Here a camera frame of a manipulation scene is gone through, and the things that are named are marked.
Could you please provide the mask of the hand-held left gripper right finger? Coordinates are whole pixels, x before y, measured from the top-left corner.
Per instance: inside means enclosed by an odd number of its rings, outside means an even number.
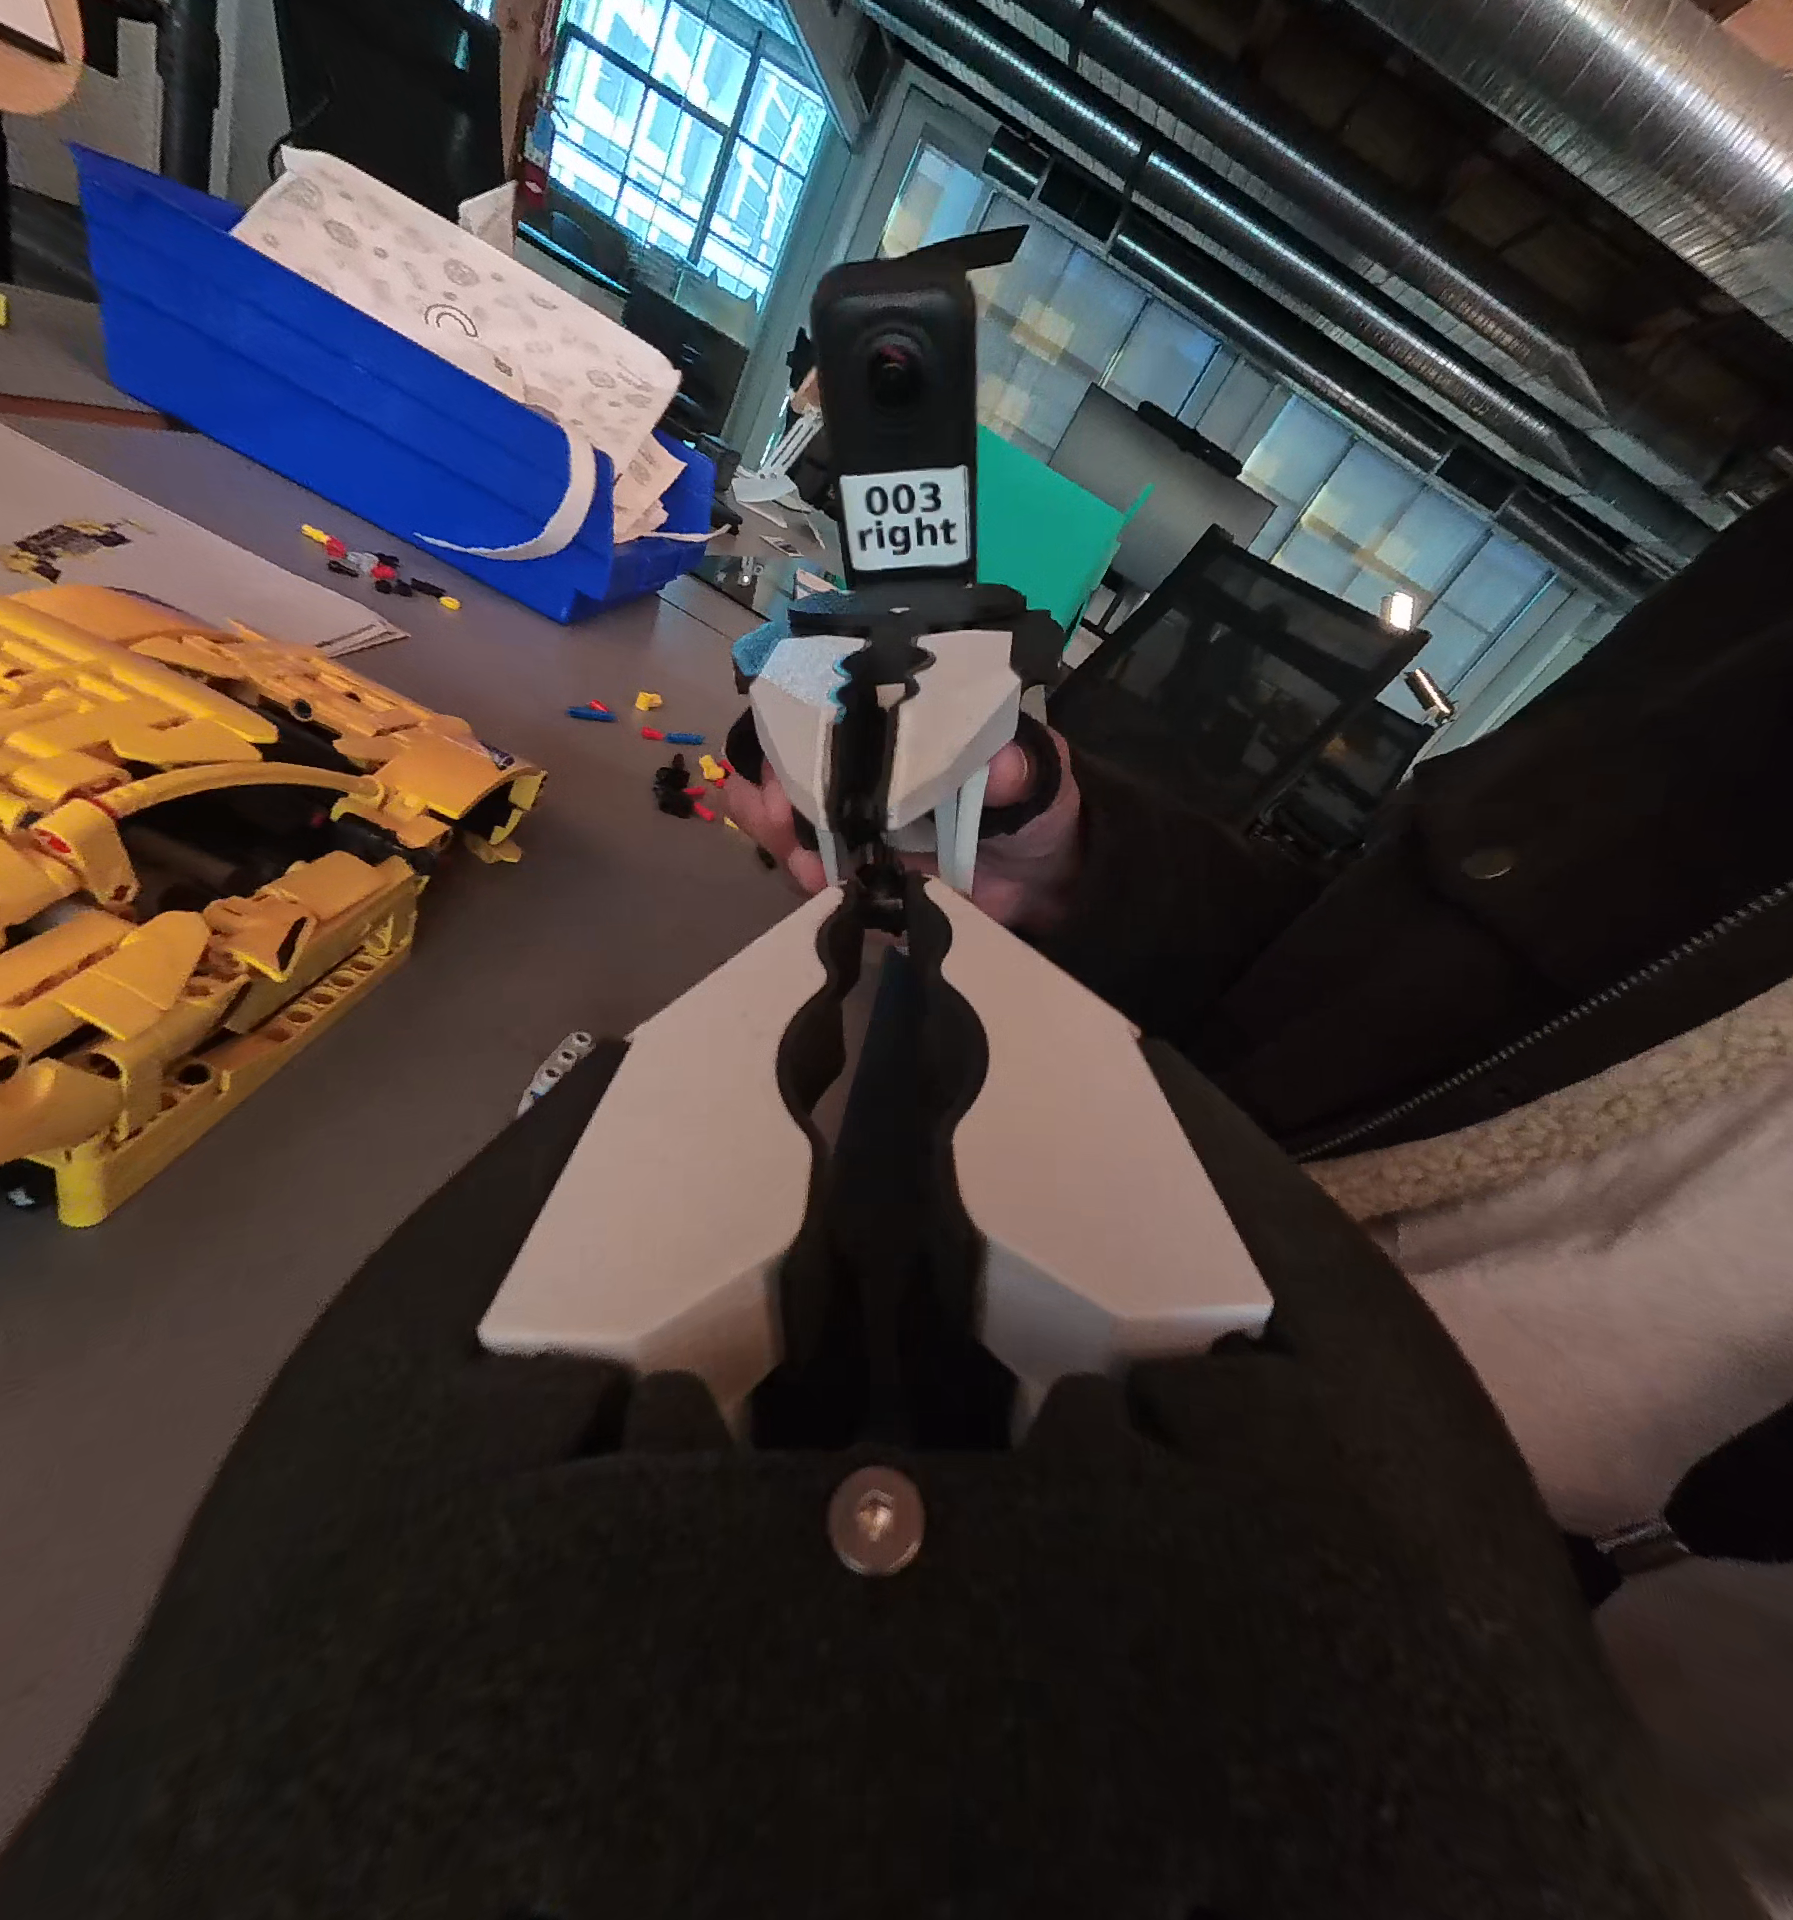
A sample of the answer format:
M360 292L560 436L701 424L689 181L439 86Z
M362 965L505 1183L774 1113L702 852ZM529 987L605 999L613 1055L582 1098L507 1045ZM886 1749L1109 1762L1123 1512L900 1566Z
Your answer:
M1259 1337L1272 1297L1141 1047L1101 998L938 878L941 979L987 1065L952 1133L983 1240L977 1335L1025 1427L1070 1375Z

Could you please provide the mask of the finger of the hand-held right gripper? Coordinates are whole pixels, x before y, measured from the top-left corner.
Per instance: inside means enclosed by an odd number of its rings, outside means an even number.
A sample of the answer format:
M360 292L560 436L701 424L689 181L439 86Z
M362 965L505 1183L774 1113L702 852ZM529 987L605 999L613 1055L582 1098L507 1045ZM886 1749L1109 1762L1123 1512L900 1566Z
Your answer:
M1010 629L959 629L920 641L927 663L891 706L884 830L910 836L983 773L1019 726L1022 682Z
M891 832L900 739L900 639L791 633L751 689L762 755L791 813L819 842Z

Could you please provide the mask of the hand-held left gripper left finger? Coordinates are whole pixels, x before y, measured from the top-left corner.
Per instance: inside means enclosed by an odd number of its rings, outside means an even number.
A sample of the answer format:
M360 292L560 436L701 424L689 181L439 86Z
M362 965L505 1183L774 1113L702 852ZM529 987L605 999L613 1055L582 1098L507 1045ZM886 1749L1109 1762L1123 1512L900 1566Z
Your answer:
M645 1020L478 1325L502 1356L689 1373L721 1413L781 1363L781 1263L804 1224L815 1113L844 1072L819 934L832 886Z

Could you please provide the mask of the yellow toy brick car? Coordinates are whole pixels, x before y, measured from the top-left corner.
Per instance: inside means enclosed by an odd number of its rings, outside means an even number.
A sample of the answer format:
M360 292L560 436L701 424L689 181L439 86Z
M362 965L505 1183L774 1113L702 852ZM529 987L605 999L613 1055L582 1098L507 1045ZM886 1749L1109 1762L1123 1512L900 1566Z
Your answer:
M0 1179L99 1226L403 969L544 769L142 591L0 591Z

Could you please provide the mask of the grey desk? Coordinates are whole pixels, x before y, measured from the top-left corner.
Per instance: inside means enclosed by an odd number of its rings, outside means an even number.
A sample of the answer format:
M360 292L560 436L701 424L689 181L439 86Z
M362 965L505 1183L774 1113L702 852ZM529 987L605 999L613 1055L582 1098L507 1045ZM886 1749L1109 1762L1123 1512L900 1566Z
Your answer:
M516 866L452 860L402 972L92 1229L0 1195L0 1841L76 1748L249 1409L356 1267L514 1116L790 906L738 832L664 817L623 721L721 738L752 606L686 576L557 626L442 562L357 657L547 769Z

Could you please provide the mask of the person's right hand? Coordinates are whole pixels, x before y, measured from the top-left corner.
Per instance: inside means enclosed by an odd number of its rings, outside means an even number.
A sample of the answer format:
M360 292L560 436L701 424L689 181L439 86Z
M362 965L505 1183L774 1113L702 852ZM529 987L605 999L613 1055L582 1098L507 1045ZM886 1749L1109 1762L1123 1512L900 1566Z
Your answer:
M975 903L1022 934L1046 933L1063 920L1082 857L1082 801L1070 748L1056 733L1047 738L1063 771L1060 787L1022 828L983 837L975 866ZM798 892L826 892L829 880L819 852L801 845L793 811L771 766L762 766L758 782L732 773L721 797L726 817Z

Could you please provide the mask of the teal plastic bin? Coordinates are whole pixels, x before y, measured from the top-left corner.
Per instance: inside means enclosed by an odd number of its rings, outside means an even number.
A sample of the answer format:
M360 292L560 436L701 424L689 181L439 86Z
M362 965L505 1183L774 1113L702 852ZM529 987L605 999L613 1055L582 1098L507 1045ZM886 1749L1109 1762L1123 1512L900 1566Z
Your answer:
M977 425L977 571L1012 588L1072 639L1151 486L1118 509L1047 463Z

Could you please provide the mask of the paned window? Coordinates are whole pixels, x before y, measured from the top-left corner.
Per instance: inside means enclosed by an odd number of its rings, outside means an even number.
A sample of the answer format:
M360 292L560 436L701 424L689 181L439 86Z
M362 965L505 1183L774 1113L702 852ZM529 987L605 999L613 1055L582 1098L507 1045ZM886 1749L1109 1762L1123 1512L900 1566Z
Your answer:
M787 4L563 2L550 23L550 186L765 307L832 132Z

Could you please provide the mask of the cluster of tiny coloured pieces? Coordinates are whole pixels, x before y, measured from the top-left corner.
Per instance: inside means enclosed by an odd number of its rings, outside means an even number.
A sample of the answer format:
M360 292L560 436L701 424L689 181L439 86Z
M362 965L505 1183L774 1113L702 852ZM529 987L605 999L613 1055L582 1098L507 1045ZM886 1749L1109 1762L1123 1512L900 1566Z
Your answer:
M424 597L445 611L461 606L457 593L408 571L390 553L357 548L308 522L302 523L302 535L323 553L327 569L336 577L369 581L382 597Z

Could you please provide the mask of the white patterned paper bag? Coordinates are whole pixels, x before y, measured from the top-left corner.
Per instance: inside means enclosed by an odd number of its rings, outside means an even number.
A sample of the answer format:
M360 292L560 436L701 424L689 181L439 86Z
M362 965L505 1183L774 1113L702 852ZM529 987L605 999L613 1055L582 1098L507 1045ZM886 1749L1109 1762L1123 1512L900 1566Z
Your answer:
M656 438L681 372L617 320L478 232L315 149L284 149L282 176L234 234L562 429L567 478L530 540L428 542L499 562L547 559L575 540L602 498L617 547L711 540L711 532L671 522L664 502L686 471Z

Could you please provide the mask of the blue plastic bin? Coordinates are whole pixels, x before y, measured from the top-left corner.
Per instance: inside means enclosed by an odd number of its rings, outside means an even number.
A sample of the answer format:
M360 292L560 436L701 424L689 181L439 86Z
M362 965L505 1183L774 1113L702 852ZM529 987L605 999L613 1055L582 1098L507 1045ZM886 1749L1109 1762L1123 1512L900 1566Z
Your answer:
M689 446L667 520L616 537L616 456L585 429L240 239L238 207L72 145L118 390L557 622L702 560L715 469Z

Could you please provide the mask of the open instruction booklet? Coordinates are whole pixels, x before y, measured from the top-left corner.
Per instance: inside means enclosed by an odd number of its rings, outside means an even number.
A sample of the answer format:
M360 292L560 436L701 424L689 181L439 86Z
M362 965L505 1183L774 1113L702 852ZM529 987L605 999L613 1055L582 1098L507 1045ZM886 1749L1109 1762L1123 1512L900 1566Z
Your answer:
M115 588L331 657L403 639L382 612L0 424L0 593Z

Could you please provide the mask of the wooden display board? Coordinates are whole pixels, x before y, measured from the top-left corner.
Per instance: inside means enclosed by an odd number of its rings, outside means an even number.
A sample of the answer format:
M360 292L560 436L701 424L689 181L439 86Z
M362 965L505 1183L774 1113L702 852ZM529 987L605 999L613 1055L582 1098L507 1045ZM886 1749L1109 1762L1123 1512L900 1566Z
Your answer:
M0 112L62 110L81 76L80 2L0 2Z

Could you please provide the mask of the dark wall monitor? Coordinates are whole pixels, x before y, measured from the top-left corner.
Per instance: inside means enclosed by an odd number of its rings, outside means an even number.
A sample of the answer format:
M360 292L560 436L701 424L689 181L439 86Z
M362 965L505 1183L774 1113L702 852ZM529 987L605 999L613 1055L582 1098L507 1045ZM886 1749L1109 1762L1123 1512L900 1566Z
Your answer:
M1198 435L1161 420L1089 388L1049 462L1124 515L1116 571L1133 583L1160 583L1210 529L1248 547L1277 510L1219 446L1192 449Z

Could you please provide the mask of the silver ventilation duct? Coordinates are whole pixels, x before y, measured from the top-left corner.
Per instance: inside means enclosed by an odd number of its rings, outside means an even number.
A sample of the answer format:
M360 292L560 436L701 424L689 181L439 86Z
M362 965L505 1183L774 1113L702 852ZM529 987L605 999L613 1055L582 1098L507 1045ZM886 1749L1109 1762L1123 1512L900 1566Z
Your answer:
M1793 345L1793 79L1683 2L1360 2Z

